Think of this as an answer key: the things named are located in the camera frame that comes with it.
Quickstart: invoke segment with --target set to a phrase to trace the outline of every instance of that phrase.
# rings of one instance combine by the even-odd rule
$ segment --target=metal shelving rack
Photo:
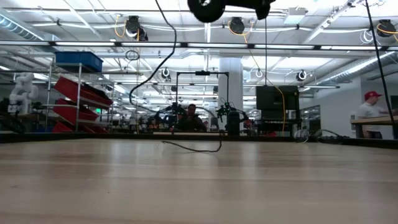
[[[74,105],[50,105],[50,94],[51,94],[51,88],[52,88],[51,87],[51,78],[52,78],[52,74],[53,74],[53,66],[54,65],[57,66],[57,67],[60,66],[60,65],[61,66],[71,66],[71,67],[78,66],[78,68],[79,68],[78,69],[78,90],[77,90],[78,93],[77,93],[77,101],[75,102],[76,106],[74,106]],[[81,76],[83,74],[82,73],[83,68],[86,69],[86,70],[90,70],[88,67],[85,67],[81,63],[79,63],[78,65],[77,64],[65,64],[65,63],[56,63],[55,64],[54,63],[54,59],[53,59],[53,61],[51,63],[51,66],[50,66],[50,70],[49,70],[49,83],[48,83],[48,86],[47,86],[47,104],[43,105],[43,106],[47,107],[46,118],[45,118],[45,130],[46,131],[47,131],[47,126],[48,126],[49,111],[50,111],[51,108],[53,108],[55,106],[76,108],[76,124],[72,124],[71,122],[67,121],[65,118],[60,116],[64,121],[66,121],[66,122],[68,122],[68,123],[70,123],[72,125],[75,125],[76,126],[75,127],[75,131],[76,132],[78,131],[79,124],[90,124],[90,125],[95,124],[97,126],[110,126],[111,127],[111,131],[112,131],[112,125],[111,124],[113,122],[113,104],[110,106],[111,119],[110,119],[109,122],[101,122],[101,121],[98,122],[98,121],[88,121],[88,120],[79,119],[79,110],[80,110],[80,101],[81,100],[86,101],[86,102],[90,102],[90,103],[92,103],[94,105],[98,105],[98,106],[102,106],[102,107],[109,107],[109,105],[105,105],[105,104],[102,104],[102,103],[99,103],[99,102],[96,102],[96,101],[93,101],[93,100],[89,100],[87,98],[83,98],[83,97],[80,96]],[[109,82],[112,83],[112,96],[113,96],[113,94],[114,94],[114,82],[111,82],[111,81],[109,81]]]

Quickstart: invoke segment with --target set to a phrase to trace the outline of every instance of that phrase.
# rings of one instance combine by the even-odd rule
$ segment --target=wooden table
[[[394,116],[394,121],[398,123],[398,116]],[[381,116],[377,118],[364,118],[351,120],[351,124],[355,125],[356,137],[362,137],[362,126],[363,125],[392,125],[391,118],[389,116]],[[394,139],[397,139],[397,134],[394,133]]]
[[[0,223],[396,223],[397,170],[396,150],[315,143],[2,144]]]

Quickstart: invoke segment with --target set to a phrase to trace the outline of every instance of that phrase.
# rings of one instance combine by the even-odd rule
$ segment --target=red cap
[[[372,96],[382,96],[382,94],[378,94],[376,91],[369,91],[365,94],[365,100],[368,100]]]

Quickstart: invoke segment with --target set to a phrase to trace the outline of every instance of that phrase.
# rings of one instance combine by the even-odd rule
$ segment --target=man in red cap
[[[365,103],[359,107],[358,118],[375,118],[385,116],[388,111],[377,106],[376,103],[379,101],[379,97],[382,96],[376,91],[369,91],[365,94]],[[382,139],[380,133],[380,126],[377,125],[364,125],[363,126],[363,137],[371,139]]]

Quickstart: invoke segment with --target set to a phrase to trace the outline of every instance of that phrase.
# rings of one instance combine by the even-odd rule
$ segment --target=blue bin
[[[56,52],[55,63],[69,72],[79,72],[79,63],[82,72],[102,72],[103,61],[92,52]]]

